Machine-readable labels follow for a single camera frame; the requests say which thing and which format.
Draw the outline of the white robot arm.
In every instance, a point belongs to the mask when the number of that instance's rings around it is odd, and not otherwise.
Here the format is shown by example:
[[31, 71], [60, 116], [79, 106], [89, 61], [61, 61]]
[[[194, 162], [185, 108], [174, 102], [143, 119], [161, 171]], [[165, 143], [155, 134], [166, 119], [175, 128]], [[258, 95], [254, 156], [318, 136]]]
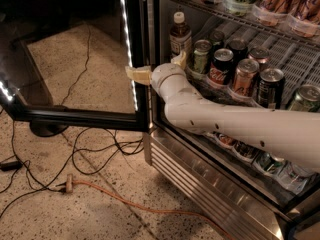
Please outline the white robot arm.
[[320, 172], [320, 114], [224, 105], [205, 99], [181, 68], [186, 56], [151, 68], [125, 68], [127, 76], [150, 85], [164, 100], [166, 119], [202, 135], [216, 131], [248, 145]]

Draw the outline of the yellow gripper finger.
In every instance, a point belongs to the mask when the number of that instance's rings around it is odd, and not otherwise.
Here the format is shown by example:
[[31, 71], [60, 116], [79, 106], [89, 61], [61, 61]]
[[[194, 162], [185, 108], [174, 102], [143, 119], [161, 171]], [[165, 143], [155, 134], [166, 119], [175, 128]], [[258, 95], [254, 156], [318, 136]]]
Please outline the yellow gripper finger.
[[150, 66], [138, 68], [126, 66], [125, 71], [129, 79], [146, 86], [151, 84], [152, 71]]
[[180, 66], [181, 68], [186, 67], [187, 56], [185, 51], [181, 51], [180, 54], [171, 59], [171, 63]]

